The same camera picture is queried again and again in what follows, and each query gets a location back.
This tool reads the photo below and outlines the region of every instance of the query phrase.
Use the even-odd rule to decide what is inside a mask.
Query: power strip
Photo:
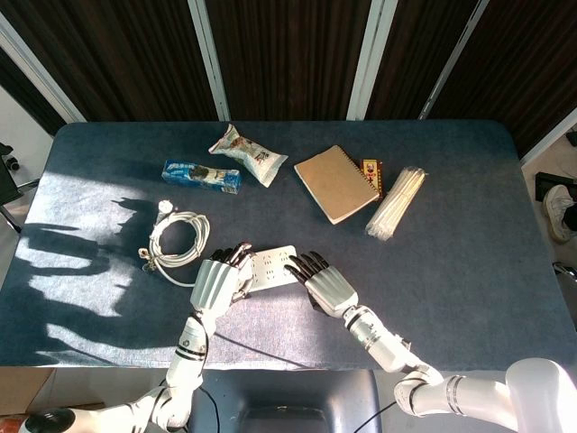
[[[292,245],[281,246],[271,250],[260,251],[252,257],[251,291],[284,286],[297,279],[285,269],[285,264],[291,264],[290,255],[297,255]]]

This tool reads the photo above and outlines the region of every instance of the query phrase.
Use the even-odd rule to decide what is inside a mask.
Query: blue table
[[[440,370],[573,361],[576,336],[548,261],[513,142],[487,121],[236,122],[289,158],[270,188],[207,152],[223,123],[70,124],[58,133],[0,291],[0,365],[167,366],[189,290],[141,270],[161,199],[205,214],[203,254],[250,240],[293,244],[335,264],[392,331]],[[408,165],[429,174],[387,243],[364,234],[367,206],[332,226],[293,165],[333,144],[379,158],[385,189]],[[239,168],[238,196],[166,184],[168,158]],[[174,227],[168,248],[194,234]],[[200,261],[177,272],[193,281]],[[352,369],[376,364],[297,284],[234,304],[212,368]]]

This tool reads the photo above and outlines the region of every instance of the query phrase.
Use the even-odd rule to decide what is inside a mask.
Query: brown notebook cover
[[[333,224],[340,223],[379,196],[339,146],[295,165],[295,170]]]

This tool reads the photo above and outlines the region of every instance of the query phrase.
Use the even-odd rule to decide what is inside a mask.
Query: white sneaker
[[[577,232],[573,232],[563,222],[565,210],[574,204],[575,202],[564,185],[555,185],[547,191],[545,198],[543,198],[543,210],[549,218],[549,233],[560,244],[568,242],[577,235]]]

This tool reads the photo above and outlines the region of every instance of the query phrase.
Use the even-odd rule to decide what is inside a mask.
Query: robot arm
[[[369,308],[358,305],[354,288],[319,254],[291,257],[286,268],[307,288],[313,308],[344,326],[389,373],[406,376],[395,386],[395,400],[409,415],[454,413],[522,433],[577,431],[577,391],[562,367],[527,359],[507,370],[507,384],[455,375],[447,378],[410,352],[410,343],[390,333]]]
[[[177,431],[188,423],[192,394],[202,384],[210,337],[215,320],[252,283],[251,245],[217,250],[200,265],[190,302],[192,313],[180,335],[166,374],[166,384],[139,400],[103,410],[46,410],[29,417],[20,433],[143,433],[149,422],[165,431]]]

